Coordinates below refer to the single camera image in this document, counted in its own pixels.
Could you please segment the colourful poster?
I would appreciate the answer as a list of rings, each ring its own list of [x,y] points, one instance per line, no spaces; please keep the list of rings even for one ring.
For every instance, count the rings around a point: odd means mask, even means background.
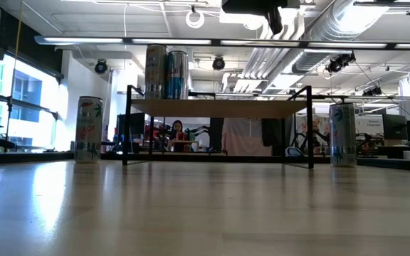
[[[325,116],[314,115],[312,119],[312,145],[314,154],[330,153],[330,123]],[[308,152],[308,120],[306,116],[295,118],[295,138],[293,144],[303,153]]]

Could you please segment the white Celsius Tropical can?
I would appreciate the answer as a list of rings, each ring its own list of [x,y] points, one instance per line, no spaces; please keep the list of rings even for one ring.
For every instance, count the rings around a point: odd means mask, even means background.
[[[165,96],[167,84],[167,47],[149,44],[145,61],[145,92],[148,100],[159,100]]]

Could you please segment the white pipes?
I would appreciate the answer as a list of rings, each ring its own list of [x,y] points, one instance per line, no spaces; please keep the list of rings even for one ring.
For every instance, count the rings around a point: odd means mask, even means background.
[[[262,21],[262,16],[244,14],[243,25],[255,28],[261,24],[261,34],[257,39],[279,41],[298,40],[305,32],[305,7],[281,8],[277,9],[278,14],[283,19],[281,32],[274,33],[270,28],[267,19]],[[261,83],[270,85],[268,76],[276,69],[281,59],[288,52],[287,48],[254,48],[251,56],[246,62],[242,73],[233,87],[233,93],[253,92]]]

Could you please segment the black aluminium rig frame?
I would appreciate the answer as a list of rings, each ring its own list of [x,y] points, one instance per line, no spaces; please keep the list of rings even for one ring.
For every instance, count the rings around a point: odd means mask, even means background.
[[[72,160],[72,152],[47,153],[5,153],[0,154],[0,164],[27,163],[36,161]],[[184,161],[184,162],[216,162],[216,163],[252,163],[252,164],[308,164],[306,157],[281,156],[226,156],[218,154],[102,154],[102,160],[122,161]],[[383,169],[399,169],[410,171],[410,160],[358,158],[358,166],[369,166]]]

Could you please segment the pink white cloth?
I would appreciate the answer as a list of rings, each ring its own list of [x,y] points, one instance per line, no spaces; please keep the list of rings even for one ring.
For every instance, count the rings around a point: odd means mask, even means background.
[[[260,119],[225,118],[221,148],[228,156],[272,156],[272,146],[264,146]]]

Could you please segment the white Celsius can palm print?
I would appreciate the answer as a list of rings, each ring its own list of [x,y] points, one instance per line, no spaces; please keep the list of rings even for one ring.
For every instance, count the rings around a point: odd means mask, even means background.
[[[330,105],[330,162],[334,167],[355,167],[357,157],[354,105]]]
[[[103,100],[80,96],[75,130],[74,160],[89,164],[100,160],[103,129]]]

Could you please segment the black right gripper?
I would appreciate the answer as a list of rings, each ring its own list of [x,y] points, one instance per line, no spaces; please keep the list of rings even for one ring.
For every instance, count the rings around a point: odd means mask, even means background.
[[[273,34],[283,30],[279,8],[299,8],[300,0],[221,0],[221,9],[228,14],[266,15]]]

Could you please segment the person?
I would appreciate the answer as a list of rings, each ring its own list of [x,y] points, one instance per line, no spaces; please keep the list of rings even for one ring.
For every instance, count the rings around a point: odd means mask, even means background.
[[[180,120],[174,121],[169,138],[169,149],[173,149],[174,152],[184,152],[183,124]]]

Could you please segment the wooden shelf black metal frame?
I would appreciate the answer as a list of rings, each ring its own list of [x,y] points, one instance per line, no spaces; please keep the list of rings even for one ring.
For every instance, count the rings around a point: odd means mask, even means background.
[[[312,145],[312,88],[306,86],[286,100],[133,100],[132,93],[141,95],[140,89],[128,85],[125,104],[125,139],[123,142],[122,164],[130,160],[130,110],[134,107],[150,116],[150,135],[148,161],[154,161],[153,132],[155,117],[213,117],[213,118],[260,118],[285,119],[290,114],[307,110],[307,167],[314,168],[315,160]]]

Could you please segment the blue silver Red Bull can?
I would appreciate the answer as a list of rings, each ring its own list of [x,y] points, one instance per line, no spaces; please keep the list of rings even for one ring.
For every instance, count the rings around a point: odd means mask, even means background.
[[[188,55],[173,50],[167,56],[167,99],[184,100],[188,95]]]

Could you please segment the white sign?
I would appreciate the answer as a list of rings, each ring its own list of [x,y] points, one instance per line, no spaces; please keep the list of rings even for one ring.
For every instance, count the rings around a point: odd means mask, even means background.
[[[377,135],[384,133],[381,115],[362,115],[355,117],[355,128],[358,134]]]

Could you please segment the black hanging cloth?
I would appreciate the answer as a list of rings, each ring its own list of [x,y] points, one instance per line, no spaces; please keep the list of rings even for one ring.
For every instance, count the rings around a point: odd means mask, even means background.
[[[210,147],[214,151],[221,151],[222,149],[222,131],[223,131],[224,119],[214,118],[210,119],[209,127],[209,143]]]
[[[284,140],[283,119],[262,119],[262,142],[264,146],[280,146]]]

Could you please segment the silver ribbed ventilation duct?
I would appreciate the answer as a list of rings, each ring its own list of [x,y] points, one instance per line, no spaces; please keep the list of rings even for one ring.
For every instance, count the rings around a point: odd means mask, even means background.
[[[364,0],[335,0],[331,7],[305,33],[306,41],[353,41],[372,27],[388,10],[388,6],[355,6]],[[329,53],[292,52],[294,73],[308,73],[316,68]]]

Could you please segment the white blue helmet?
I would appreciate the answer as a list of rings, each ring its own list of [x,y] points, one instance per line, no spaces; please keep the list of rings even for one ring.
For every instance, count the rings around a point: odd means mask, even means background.
[[[304,157],[302,151],[294,146],[289,146],[285,148],[285,156],[288,158]]]

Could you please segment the long LED light bar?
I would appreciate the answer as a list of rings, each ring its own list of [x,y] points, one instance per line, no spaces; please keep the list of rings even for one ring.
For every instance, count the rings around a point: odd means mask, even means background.
[[[144,45],[166,46],[211,46],[240,48],[297,48],[333,50],[400,50],[410,51],[410,42],[358,42],[358,41],[291,41],[261,39],[216,39],[216,38],[130,38],[130,37],[59,37],[36,36],[39,45]]]

